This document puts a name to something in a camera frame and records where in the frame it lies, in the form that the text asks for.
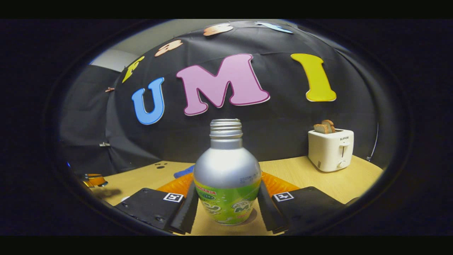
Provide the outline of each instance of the bread slice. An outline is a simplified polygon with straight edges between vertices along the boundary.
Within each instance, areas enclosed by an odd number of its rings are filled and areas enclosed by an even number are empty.
[[[333,122],[332,121],[326,119],[326,120],[323,120],[321,122],[321,124],[327,126],[327,129],[328,129],[329,133],[335,133],[335,127],[333,126]]]
[[[329,133],[329,129],[328,129],[327,125],[316,124],[316,125],[313,125],[313,128],[318,133],[322,133],[322,134],[328,134]]]

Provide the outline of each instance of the toaster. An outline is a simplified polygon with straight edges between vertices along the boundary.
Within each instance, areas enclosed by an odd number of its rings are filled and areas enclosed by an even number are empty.
[[[334,133],[308,132],[308,158],[323,172],[343,169],[351,163],[354,132],[336,128]]]

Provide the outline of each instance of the table surface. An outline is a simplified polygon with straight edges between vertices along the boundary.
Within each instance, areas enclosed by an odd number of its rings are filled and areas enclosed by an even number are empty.
[[[194,163],[160,161],[156,164],[105,177],[109,184],[95,187],[94,195],[116,206],[121,199],[142,188],[157,189],[174,180],[173,174]],[[260,162],[263,172],[272,174],[300,188],[316,187],[339,202],[346,204],[365,193],[383,170],[359,157],[352,156],[351,164],[335,172],[319,171],[307,156]],[[215,223],[198,201],[192,233],[186,235],[279,235],[267,231],[261,217],[258,201],[250,218],[236,226]]]

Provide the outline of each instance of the silver bottle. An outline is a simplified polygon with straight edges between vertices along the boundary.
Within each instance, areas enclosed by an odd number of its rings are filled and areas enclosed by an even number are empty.
[[[211,147],[193,170],[197,192],[216,222],[240,224],[250,216],[258,194],[260,165],[242,146],[239,119],[212,120],[209,136]]]

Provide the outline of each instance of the pink letter m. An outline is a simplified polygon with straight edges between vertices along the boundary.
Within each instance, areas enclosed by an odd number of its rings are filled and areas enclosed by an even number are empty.
[[[231,84],[233,95],[230,103],[233,105],[251,105],[270,99],[267,91],[263,90],[255,76],[251,65],[251,54],[236,54],[226,57],[220,65],[216,76],[199,65],[189,66],[176,74],[183,80],[186,92],[186,115],[192,116],[204,113],[208,105],[202,102],[198,92],[217,108],[223,106],[228,84]]]

